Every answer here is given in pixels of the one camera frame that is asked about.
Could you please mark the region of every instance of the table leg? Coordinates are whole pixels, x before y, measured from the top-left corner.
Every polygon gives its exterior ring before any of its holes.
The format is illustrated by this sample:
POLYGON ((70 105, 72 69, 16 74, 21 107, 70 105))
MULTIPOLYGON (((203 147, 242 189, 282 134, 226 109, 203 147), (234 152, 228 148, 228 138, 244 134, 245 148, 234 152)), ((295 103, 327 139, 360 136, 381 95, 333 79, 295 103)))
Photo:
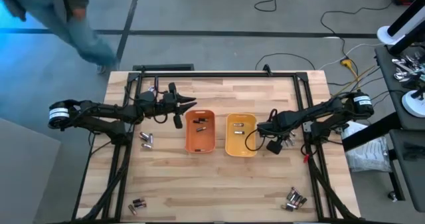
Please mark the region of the table leg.
POLYGON ((346 152, 357 148, 362 144, 379 138, 387 134, 392 129, 400 129, 400 120, 396 112, 382 118, 378 122, 370 125, 369 127, 358 131, 357 133, 343 139, 343 147, 346 152))
POLYGON ((392 188, 394 188, 394 194, 396 195, 397 200, 404 201, 403 189, 401 188, 400 181, 396 173, 396 168, 394 167, 393 161, 397 160, 397 155, 394 149, 388 151, 388 157, 390 158, 391 172, 389 173, 392 188))
POLYGON ((406 199, 404 198, 403 189, 401 188, 400 180, 398 180, 394 163, 390 161, 390 165, 391 165, 392 172, 390 172, 389 174, 390 174, 392 187, 394 188, 394 193, 398 201, 405 201, 406 199))

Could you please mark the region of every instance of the person's leg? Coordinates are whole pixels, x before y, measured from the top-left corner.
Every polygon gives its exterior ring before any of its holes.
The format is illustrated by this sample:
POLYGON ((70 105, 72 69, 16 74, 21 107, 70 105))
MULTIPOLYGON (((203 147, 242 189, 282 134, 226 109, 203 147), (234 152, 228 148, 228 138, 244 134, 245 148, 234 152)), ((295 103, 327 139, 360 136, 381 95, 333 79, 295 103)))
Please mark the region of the person's leg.
POLYGON ((72 17, 68 24, 68 32, 80 56, 98 66, 114 66, 118 59, 109 44, 94 32, 87 19, 77 20, 72 17))
POLYGON ((60 39, 75 47, 66 25, 57 17, 52 0, 17 0, 34 18, 60 39))

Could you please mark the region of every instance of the yellow bin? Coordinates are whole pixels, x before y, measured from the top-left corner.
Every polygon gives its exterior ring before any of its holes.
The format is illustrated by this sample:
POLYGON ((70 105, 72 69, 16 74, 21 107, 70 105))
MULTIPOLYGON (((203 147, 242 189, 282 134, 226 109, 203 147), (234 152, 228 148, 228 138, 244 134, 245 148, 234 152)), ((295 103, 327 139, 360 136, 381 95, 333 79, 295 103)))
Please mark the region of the yellow bin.
MULTIPOLYGON (((226 128, 226 153, 235 157, 253 157, 257 152, 250 151, 245 146, 245 139, 249 133, 256 129, 257 119, 252 114, 229 114, 226 128), (235 131, 243 131, 244 134, 235 134, 235 131)), ((246 141, 250 149, 255 149, 255 136, 253 133, 246 141)))

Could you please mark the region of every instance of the clear plastic bag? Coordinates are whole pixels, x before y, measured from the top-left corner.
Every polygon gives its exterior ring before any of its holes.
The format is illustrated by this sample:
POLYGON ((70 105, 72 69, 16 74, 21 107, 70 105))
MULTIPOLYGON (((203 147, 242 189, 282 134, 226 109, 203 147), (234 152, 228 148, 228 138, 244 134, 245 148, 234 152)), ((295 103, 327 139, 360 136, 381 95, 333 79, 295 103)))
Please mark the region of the clear plastic bag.
MULTIPOLYGON (((349 127, 341 134, 343 139, 367 127, 366 125, 352 121, 348 122, 348 125, 349 127)), ((347 157, 351 172, 369 170, 391 171, 385 137, 371 140, 362 146, 346 152, 345 156, 347 157)))

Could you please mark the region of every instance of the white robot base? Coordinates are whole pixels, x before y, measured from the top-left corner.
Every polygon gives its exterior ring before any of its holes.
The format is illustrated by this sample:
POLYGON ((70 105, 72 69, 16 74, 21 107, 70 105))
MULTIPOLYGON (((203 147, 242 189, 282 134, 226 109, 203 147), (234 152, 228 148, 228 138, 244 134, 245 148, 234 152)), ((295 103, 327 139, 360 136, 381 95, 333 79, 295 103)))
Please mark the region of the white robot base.
POLYGON ((401 101, 409 114, 418 118, 425 118, 425 99, 420 100, 420 97, 412 98, 412 94, 415 92, 416 90, 407 92, 401 101))

